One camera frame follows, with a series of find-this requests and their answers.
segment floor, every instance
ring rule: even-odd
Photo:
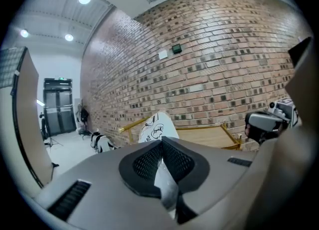
[[[54,168],[53,179],[81,163],[84,159],[95,155],[95,151],[90,146],[90,136],[85,136],[82,140],[82,136],[76,132],[64,133],[53,136],[52,142],[54,145],[51,148],[47,147],[46,150],[52,162],[59,164],[58,167]]]

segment white wall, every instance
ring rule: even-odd
[[[30,52],[33,64],[39,74],[37,99],[43,102],[43,83],[45,78],[71,78],[74,114],[77,105],[74,99],[80,98],[80,72],[82,52],[46,45],[25,45]],[[38,105],[38,114],[43,107]]]

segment vent slot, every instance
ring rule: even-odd
[[[230,163],[245,166],[245,167],[249,167],[252,164],[252,161],[239,159],[239,158],[235,158],[235,157],[231,157],[227,161]]]
[[[77,181],[74,185],[60,197],[54,205],[49,208],[49,212],[57,218],[66,221],[75,207],[84,197],[91,184],[84,181]]]

